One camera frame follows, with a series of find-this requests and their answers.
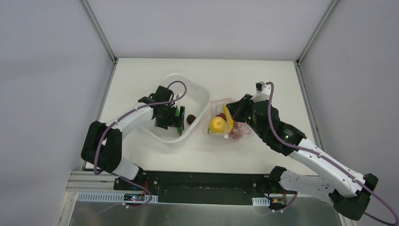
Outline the red grape bunch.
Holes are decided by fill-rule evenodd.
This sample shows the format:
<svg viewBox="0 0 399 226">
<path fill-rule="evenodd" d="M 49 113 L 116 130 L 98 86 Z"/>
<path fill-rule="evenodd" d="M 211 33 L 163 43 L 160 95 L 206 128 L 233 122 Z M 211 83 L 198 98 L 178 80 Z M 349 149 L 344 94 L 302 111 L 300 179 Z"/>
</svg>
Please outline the red grape bunch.
<svg viewBox="0 0 399 226">
<path fill-rule="evenodd" d="M 233 140 L 241 139 L 245 135 L 245 128 L 242 126 L 233 126 L 232 130 L 229 132 L 229 138 Z"/>
</svg>

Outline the clear pink zip bag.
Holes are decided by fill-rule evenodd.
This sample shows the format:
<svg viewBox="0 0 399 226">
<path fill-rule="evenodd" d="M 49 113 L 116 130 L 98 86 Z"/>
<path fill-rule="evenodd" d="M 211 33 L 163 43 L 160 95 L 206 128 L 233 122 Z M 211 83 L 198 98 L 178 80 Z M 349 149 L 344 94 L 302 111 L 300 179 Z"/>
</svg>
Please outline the clear pink zip bag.
<svg viewBox="0 0 399 226">
<path fill-rule="evenodd" d="M 228 140 L 240 140 L 249 138 L 254 134 L 247 124 L 233 120 L 227 109 L 227 104 L 233 102 L 234 99 L 231 98 L 211 100 L 209 102 L 210 108 L 205 114 L 201 125 L 202 132 L 205 135 Z"/>
</svg>

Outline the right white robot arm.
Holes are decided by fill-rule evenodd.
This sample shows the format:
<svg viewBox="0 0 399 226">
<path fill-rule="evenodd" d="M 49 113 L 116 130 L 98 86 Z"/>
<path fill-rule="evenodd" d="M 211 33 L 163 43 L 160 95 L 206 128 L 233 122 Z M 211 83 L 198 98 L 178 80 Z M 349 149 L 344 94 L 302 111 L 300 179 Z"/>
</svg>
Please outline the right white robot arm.
<svg viewBox="0 0 399 226">
<path fill-rule="evenodd" d="M 299 129 L 281 121 L 278 110 L 268 100 L 255 102 L 246 94 L 241 100 L 227 104 L 226 108 L 234 121 L 246 123 L 272 150 L 318 174 L 317 177 L 304 176 L 275 166 L 267 180 L 271 192 L 279 193 L 284 189 L 313 196 L 355 221 L 366 213 L 370 191 L 378 182 L 376 176 L 356 173 L 332 159 Z"/>
</svg>

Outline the yellow lemon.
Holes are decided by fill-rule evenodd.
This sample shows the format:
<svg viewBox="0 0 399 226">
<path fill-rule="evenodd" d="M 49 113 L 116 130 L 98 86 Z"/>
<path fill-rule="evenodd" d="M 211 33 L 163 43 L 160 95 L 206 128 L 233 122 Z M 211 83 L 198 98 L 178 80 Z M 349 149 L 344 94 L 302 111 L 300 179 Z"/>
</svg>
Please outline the yellow lemon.
<svg viewBox="0 0 399 226">
<path fill-rule="evenodd" d="M 214 117 L 209 123 L 209 131 L 214 134 L 224 133 L 226 122 L 220 117 Z"/>
</svg>

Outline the green chili pepper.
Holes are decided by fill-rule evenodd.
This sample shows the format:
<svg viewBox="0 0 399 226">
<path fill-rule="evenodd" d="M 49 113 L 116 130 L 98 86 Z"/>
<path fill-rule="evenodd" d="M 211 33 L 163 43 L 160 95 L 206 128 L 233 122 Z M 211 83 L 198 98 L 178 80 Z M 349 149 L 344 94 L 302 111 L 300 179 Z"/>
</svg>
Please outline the green chili pepper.
<svg viewBox="0 0 399 226">
<path fill-rule="evenodd" d="M 180 106 L 179 108 L 176 107 L 175 123 L 176 123 L 177 133 L 179 136 L 181 136 L 184 131 L 184 113 L 185 113 L 184 106 Z"/>
</svg>

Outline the yellow banana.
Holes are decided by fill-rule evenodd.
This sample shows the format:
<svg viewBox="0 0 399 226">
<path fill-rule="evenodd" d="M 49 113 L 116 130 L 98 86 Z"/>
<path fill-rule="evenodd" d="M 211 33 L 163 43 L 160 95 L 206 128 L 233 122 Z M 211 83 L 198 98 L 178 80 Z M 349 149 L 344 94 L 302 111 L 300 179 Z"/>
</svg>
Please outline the yellow banana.
<svg viewBox="0 0 399 226">
<path fill-rule="evenodd" d="M 226 116 L 225 134 L 229 134 L 233 129 L 234 120 L 232 119 L 232 116 L 227 108 L 227 105 L 223 105 L 223 113 Z"/>
</svg>

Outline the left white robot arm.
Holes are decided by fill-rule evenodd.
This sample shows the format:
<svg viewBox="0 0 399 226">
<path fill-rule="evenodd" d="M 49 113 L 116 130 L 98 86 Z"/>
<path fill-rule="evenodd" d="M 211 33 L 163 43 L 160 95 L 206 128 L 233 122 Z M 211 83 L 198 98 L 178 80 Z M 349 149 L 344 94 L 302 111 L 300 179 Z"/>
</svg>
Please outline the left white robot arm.
<svg viewBox="0 0 399 226">
<path fill-rule="evenodd" d="M 122 157 L 122 141 L 144 123 L 154 121 L 155 127 L 184 130 L 185 107 L 177 106 L 179 97 L 167 87 L 158 86 L 155 93 L 142 97 L 126 113 L 109 122 L 94 121 L 88 128 L 81 158 L 94 165 L 95 174 L 105 171 L 124 177 L 131 190 L 143 186 L 141 168 Z"/>
</svg>

